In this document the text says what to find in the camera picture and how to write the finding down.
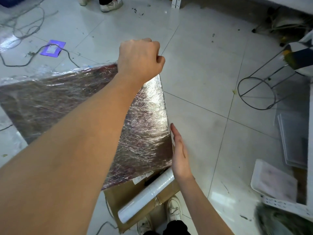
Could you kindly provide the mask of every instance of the shoe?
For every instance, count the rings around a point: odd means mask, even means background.
[[[137,233],[138,235],[143,235],[147,231],[152,231],[152,225],[148,217],[144,217],[137,223]]]
[[[176,196],[172,196],[166,203],[167,210],[167,222],[174,220],[182,220],[182,210],[179,199]]]
[[[100,5],[100,10],[102,12],[109,12],[119,9],[123,5],[122,0],[113,0],[107,5]]]
[[[87,5],[87,3],[89,2],[90,0],[78,0],[78,3],[81,5],[81,6],[85,6]]]

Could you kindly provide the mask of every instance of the cardboard box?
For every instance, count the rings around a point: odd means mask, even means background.
[[[145,188],[144,183],[150,177],[143,179],[136,185],[132,180],[130,180],[128,182],[104,190],[105,197],[107,199],[108,205],[111,208],[113,217],[119,229],[119,233],[124,233],[125,231],[130,229],[133,225],[135,225],[138,221],[145,217],[150,211],[152,211],[154,207],[163,204],[180,190],[176,180],[172,181],[146,206],[139,210],[139,212],[136,213],[130,220],[128,220],[126,223],[122,223],[117,215],[118,211]]]

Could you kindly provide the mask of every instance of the purple packet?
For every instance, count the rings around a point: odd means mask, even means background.
[[[57,44],[58,46],[49,45],[49,46],[45,47],[44,50],[40,54],[57,58],[59,56],[59,53],[61,52],[61,49],[59,47],[64,48],[66,43],[62,42],[62,41],[51,39],[48,44],[52,44],[52,43]]]

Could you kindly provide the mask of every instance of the plastic-wrapped package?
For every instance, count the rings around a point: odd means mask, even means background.
[[[0,104],[30,144],[63,116],[106,86],[117,65],[0,81]],[[126,115],[103,189],[171,165],[172,144],[160,76],[140,89]]]

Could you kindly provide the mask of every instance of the black pants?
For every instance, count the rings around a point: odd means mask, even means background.
[[[163,235],[173,235],[173,234],[190,235],[190,233],[187,231],[187,226],[181,220],[174,220],[169,222],[167,224],[166,229],[163,231]],[[154,231],[147,231],[144,233],[144,235],[159,235],[159,234]]]
[[[109,4],[111,1],[113,1],[113,0],[99,0],[100,5],[107,5],[107,4]]]

